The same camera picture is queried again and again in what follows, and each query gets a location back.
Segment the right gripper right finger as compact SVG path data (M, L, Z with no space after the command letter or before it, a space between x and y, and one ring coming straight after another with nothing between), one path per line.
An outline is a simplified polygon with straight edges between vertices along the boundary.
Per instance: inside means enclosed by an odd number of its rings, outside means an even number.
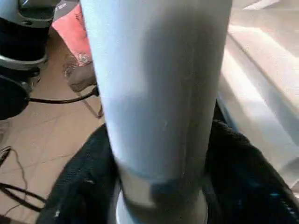
M261 151L214 120L205 164L210 224L296 224L299 202Z

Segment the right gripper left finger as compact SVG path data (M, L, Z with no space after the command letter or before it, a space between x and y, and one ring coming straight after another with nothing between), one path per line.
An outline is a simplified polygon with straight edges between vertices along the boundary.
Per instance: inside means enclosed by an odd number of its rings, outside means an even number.
M102 125L64 166L37 223L109 223L118 176L107 127Z

